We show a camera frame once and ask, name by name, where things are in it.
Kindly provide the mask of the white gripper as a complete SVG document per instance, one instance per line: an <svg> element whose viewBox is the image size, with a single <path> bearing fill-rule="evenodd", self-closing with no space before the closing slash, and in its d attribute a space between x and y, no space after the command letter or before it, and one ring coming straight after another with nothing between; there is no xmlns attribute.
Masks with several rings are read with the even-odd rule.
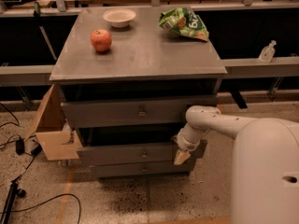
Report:
<svg viewBox="0 0 299 224"><path fill-rule="evenodd" d="M190 123L186 123L185 126L178 132L177 135L171 137L173 142L178 145L176 157L174 159L175 165L181 165L195 151L203 139L209 133L207 127L193 127Z"/></svg>

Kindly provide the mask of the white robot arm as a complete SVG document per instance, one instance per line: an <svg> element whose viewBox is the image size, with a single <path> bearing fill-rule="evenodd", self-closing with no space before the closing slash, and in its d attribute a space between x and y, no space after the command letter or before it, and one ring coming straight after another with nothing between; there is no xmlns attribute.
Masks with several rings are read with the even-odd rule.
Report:
<svg viewBox="0 0 299 224"><path fill-rule="evenodd" d="M231 224L299 224L299 123L223 115L194 105L174 136L175 165L185 162L210 131L235 140Z"/></svg>

